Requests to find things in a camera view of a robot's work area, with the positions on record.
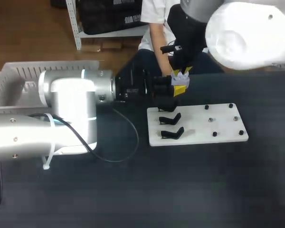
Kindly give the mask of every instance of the white board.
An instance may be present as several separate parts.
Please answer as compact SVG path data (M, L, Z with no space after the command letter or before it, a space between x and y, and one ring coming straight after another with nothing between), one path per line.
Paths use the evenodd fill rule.
M177 113L181 113L181 119L176 125L160 125L159 117L174 119ZM209 104L209 109L205 105L180 106L173 113L159 112L158 108L148 108L148 128L150 146L171 146L205 143L231 143L244 142L248 140L248 134L243 121L238 112L238 108L233 104ZM180 127L184 127L185 132L178 139L162 139L161 131L176 133Z

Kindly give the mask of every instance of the black mat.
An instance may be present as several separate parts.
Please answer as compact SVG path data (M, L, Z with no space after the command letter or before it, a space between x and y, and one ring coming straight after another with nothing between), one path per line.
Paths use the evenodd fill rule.
M138 153L4 162L0 227L285 227L285 73L200 75L181 105L236 103L248 142L150 147L146 104L115 107L136 125ZM97 152L135 147L130 125L98 109Z

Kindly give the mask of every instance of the metal bracket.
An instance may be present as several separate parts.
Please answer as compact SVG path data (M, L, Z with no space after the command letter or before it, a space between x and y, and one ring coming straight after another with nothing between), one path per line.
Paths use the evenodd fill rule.
M77 50L81 50L81 38L79 37L80 27L77 24L76 17L76 0L66 0L67 11L70 17L71 26L74 34L74 39L76 42Z

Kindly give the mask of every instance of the black bag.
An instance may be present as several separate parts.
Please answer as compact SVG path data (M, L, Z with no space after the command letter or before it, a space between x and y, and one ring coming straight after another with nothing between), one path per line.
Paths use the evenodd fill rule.
M143 0L80 0L79 12L82 15L136 9L141 12L142 3Z
M142 0L80 0L79 14L88 35L145 25L140 22Z

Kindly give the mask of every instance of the yellow object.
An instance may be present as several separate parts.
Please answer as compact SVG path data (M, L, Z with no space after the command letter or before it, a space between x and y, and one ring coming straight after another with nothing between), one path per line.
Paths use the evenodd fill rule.
M177 75L179 74L180 70L173 70L174 76L177 77Z
M190 66L190 67L187 67L187 68L186 68L186 70L185 70L185 73L184 73L184 75L185 75L185 74L186 74L188 71L190 71L192 68L193 68L192 66Z
M185 85L175 85L174 86L174 96L183 94L186 92L186 86Z

